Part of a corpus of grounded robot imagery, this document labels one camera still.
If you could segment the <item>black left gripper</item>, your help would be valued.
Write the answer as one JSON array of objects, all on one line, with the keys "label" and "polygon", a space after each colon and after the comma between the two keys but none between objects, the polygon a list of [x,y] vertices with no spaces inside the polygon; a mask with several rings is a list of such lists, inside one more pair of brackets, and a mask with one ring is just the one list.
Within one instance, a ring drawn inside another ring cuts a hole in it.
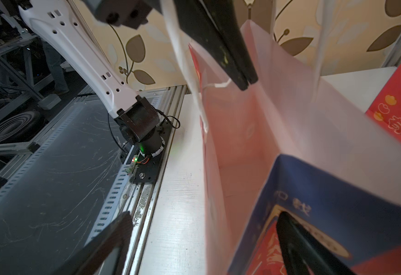
[{"label": "black left gripper", "polygon": [[[83,0],[83,3],[96,20],[132,29],[138,29],[148,23],[147,17],[153,9],[161,11],[158,0]],[[201,45],[229,78],[235,77],[237,71],[234,62],[229,62],[230,52],[224,45],[204,1],[174,3],[182,31]],[[242,91],[248,88],[248,85],[236,86]]]}]

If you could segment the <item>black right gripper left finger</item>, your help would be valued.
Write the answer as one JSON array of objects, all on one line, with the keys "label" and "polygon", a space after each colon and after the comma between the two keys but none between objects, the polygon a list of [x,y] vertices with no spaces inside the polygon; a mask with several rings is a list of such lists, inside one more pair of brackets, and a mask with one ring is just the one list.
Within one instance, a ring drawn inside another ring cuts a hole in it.
[{"label": "black right gripper left finger", "polygon": [[133,222],[130,212],[121,213],[83,249],[53,272],[54,275],[93,275],[103,262],[116,251],[111,275],[121,275],[132,237]]}]

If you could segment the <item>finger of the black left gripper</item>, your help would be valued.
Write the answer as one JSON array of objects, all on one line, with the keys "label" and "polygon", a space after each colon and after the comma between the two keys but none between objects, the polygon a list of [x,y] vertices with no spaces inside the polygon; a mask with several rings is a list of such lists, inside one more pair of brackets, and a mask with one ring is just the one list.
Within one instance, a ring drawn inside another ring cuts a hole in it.
[{"label": "finger of the black left gripper", "polygon": [[231,77],[236,85],[251,85],[258,81],[258,75],[245,41],[238,27],[233,1],[204,1],[212,21],[230,52],[229,62],[234,62],[237,75]]}]

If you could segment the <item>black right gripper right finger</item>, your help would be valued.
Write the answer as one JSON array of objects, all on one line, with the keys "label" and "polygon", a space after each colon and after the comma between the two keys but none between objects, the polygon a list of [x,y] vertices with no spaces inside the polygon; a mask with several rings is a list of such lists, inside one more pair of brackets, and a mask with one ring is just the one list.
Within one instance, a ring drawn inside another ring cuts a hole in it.
[{"label": "black right gripper right finger", "polygon": [[287,274],[353,274],[288,212],[280,213],[276,229]]}]

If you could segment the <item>red paper bag front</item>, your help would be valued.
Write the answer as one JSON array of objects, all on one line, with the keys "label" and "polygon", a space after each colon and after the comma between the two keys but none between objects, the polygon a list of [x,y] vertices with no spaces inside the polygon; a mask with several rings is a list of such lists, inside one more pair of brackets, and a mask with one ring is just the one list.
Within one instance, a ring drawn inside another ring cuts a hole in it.
[{"label": "red paper bag front", "polygon": [[401,275],[401,143],[252,21],[244,91],[195,40],[208,275],[287,274],[288,212],[359,275]]}]

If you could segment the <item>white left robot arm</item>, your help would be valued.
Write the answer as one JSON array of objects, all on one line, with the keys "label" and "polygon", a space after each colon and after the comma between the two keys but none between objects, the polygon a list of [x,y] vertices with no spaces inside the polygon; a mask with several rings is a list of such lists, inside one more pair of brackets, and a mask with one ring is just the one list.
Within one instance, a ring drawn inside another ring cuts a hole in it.
[{"label": "white left robot arm", "polygon": [[[208,129],[196,77],[190,72],[181,33],[200,44],[241,90],[258,81],[256,70],[238,29],[232,1],[87,1],[95,19],[112,26],[137,29],[152,10],[163,17],[176,60]],[[108,115],[118,124],[128,143],[143,158],[127,158],[132,183],[158,180],[169,136],[179,124],[157,110],[119,78],[107,59],[86,34],[66,1],[0,1],[4,13],[20,16],[24,23],[55,48],[94,90]]]}]

